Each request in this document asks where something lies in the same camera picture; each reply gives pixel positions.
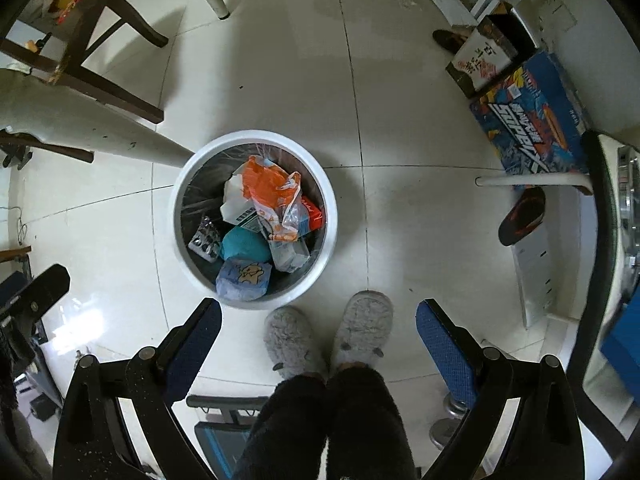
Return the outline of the silver foil wrapper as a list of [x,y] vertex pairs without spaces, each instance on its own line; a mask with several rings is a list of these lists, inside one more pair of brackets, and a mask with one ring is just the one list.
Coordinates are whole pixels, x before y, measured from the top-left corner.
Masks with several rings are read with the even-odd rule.
[[190,239],[188,248],[207,262],[214,262],[220,256],[221,237],[214,222],[206,214],[201,218],[198,228]]

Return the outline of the orange snack bag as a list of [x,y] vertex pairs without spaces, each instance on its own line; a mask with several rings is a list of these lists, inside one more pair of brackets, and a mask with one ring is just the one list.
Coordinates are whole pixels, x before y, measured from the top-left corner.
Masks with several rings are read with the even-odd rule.
[[252,201],[268,240],[293,243],[324,226],[323,212],[304,195],[298,171],[288,174],[271,160],[252,155],[241,177],[243,196]]

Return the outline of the white round trash bin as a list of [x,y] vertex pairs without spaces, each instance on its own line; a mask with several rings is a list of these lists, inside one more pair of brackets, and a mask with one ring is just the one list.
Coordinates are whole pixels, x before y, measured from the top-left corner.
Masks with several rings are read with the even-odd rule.
[[[243,196],[241,171],[250,156],[271,160],[288,174],[302,175],[304,195],[321,209],[324,226],[293,243],[268,240],[253,203]],[[224,262],[195,255],[188,248],[206,214],[221,237],[236,226],[260,233],[271,252],[268,292],[254,301],[229,301],[217,294],[216,276]],[[318,280],[329,263],[337,238],[338,213],[330,180],[306,148],[266,130],[228,133],[201,148],[186,163],[171,195],[172,244],[178,260],[198,284],[221,304],[243,310],[273,310],[298,299]]]

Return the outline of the blue cartoon pouch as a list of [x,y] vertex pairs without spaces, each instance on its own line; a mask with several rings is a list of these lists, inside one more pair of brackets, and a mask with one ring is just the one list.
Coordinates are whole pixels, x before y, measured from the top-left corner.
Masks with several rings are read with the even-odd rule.
[[224,262],[216,276],[216,291],[229,301],[254,301],[268,292],[272,265],[230,258]]

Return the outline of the grey fuzzy right slipper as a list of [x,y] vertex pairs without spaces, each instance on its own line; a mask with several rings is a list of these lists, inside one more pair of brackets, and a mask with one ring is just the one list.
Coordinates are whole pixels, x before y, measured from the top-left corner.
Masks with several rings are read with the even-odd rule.
[[347,365],[375,367],[393,328],[394,306],[390,298],[375,292],[356,292],[348,300],[334,337],[331,370]]

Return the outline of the grey fuzzy slipper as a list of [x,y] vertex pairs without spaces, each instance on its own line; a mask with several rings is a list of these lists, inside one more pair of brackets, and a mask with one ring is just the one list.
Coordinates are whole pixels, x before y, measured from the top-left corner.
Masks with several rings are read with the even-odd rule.
[[348,300],[334,337],[331,370],[347,365],[375,367],[393,328],[394,306],[390,298],[375,292],[356,292]]
[[326,360],[302,311],[294,307],[273,310],[265,319],[264,344],[272,370],[283,379],[300,375],[326,378]]

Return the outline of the teal round pouch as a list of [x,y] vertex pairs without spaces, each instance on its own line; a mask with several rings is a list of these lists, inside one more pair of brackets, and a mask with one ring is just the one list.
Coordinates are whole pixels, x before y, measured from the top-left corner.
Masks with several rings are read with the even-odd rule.
[[221,258],[242,259],[253,262],[268,262],[271,258],[269,245],[260,233],[239,226],[230,230],[221,241]]

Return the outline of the grey fuzzy left slipper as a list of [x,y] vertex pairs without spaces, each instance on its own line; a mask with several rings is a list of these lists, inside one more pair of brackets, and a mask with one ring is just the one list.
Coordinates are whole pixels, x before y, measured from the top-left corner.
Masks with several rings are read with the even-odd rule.
[[302,311],[294,307],[273,310],[265,319],[264,344],[272,370],[283,379],[300,375],[326,378],[326,360]]

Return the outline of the black slipper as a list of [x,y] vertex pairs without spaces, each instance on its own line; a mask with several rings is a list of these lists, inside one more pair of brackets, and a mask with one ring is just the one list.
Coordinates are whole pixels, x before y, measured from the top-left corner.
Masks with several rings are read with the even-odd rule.
[[546,194],[539,186],[526,188],[513,208],[502,220],[498,239],[503,246],[512,246],[529,236],[544,220]]

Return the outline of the dark wooden chair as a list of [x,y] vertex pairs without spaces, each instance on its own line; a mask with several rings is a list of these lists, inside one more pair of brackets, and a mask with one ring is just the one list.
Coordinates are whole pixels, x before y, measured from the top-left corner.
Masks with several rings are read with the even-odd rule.
[[[104,10],[115,13],[118,20],[98,38],[93,38],[96,23]],[[126,110],[153,124],[162,122],[164,112],[160,108],[88,70],[84,63],[95,50],[98,50],[98,47],[101,47],[108,38],[125,25],[158,48],[165,47],[168,44],[168,38],[145,21],[127,0],[76,0],[73,9],[70,10],[70,16],[74,22],[74,28],[70,40],[66,42],[62,58],[58,61],[32,52],[29,48],[9,39],[1,41],[1,52],[17,62],[26,64],[29,68],[48,74],[49,84],[74,89],[103,104]]]

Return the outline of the blue printed carton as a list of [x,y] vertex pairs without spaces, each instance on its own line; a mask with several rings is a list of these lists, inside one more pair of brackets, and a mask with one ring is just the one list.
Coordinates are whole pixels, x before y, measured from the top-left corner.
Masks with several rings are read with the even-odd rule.
[[509,176],[587,171],[580,138],[590,118],[554,54],[537,51],[470,110]]

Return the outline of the white black calligraphy box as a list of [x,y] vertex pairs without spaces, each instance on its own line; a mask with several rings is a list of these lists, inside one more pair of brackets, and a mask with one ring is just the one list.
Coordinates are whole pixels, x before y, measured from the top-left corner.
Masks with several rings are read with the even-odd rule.
[[511,14],[485,16],[446,66],[447,74],[472,99],[518,55],[512,36]]

